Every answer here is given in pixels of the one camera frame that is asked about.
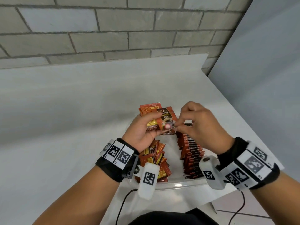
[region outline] black cable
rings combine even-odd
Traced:
[[[229,223],[228,223],[228,225],[230,225],[230,223],[231,223],[231,220],[236,216],[236,214],[238,214],[239,213],[239,211],[241,211],[242,209],[243,209],[243,207],[245,206],[245,203],[246,203],[246,201],[245,201],[245,195],[244,195],[244,193],[241,191],[241,193],[242,193],[242,195],[243,195],[243,199],[244,199],[244,202],[243,202],[243,205],[242,205],[242,207],[238,210],[238,211],[236,211],[236,213],[231,217],[231,219],[230,219],[230,221],[229,221]]]
[[[125,196],[125,198],[124,198],[124,200],[123,200],[123,203],[122,203],[122,206],[121,206],[121,208],[120,208],[120,211],[119,211],[117,220],[116,220],[116,222],[115,222],[115,225],[117,225],[117,223],[118,223],[118,219],[119,219],[119,216],[120,216],[120,213],[121,213],[121,210],[122,210],[122,208],[123,208],[123,205],[124,205],[124,203],[125,203],[126,198],[128,197],[128,195],[129,195],[130,193],[132,193],[132,192],[134,192],[134,191],[137,191],[137,189],[130,190],[129,193],[127,193],[127,195]]]

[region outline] white table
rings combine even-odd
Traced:
[[[31,224],[122,136],[139,105],[161,102],[179,114],[193,100],[211,109],[232,136],[265,144],[201,72],[205,55],[183,55],[0,70],[1,224]],[[101,224],[114,224],[128,181]],[[153,210],[186,212],[234,191],[198,187],[156,191],[151,201],[131,193],[118,224]]]

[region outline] person's left hand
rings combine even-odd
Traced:
[[[161,112],[151,112],[143,117],[140,114],[137,115],[124,133],[122,139],[132,147],[136,148],[139,152],[144,151],[156,136],[163,133],[161,130],[146,132],[147,123],[161,117],[161,114]]]

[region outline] person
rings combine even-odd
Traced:
[[[143,151],[162,133],[160,130],[146,132],[146,124],[160,116],[160,112],[149,113],[143,117],[138,115],[122,139],[139,152]],[[185,120],[192,120],[193,126],[183,125]],[[235,141],[222,128],[212,112],[196,102],[190,101],[182,107],[175,126],[177,131],[188,134],[198,144],[217,155],[228,151]],[[98,225],[119,184],[95,166],[51,204],[33,225]],[[251,192],[276,225],[300,224],[300,183],[287,174],[280,172],[275,181]],[[153,224],[153,216],[155,224],[217,224],[208,216],[197,217],[194,214],[151,212],[138,217],[130,225]]]

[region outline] plastic container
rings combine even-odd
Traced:
[[[198,179],[185,179],[183,176],[183,160],[180,160],[181,150],[177,145],[177,136],[157,136],[156,140],[160,140],[161,143],[166,144],[164,151],[164,157],[167,158],[167,163],[170,165],[169,168],[172,172],[171,176],[168,177],[168,182],[157,183],[155,190],[171,190],[180,189],[186,187],[207,185],[207,181],[204,177]],[[205,155],[213,155],[209,150],[203,149]],[[127,179],[130,182],[132,188],[138,188],[139,184],[135,178]]]

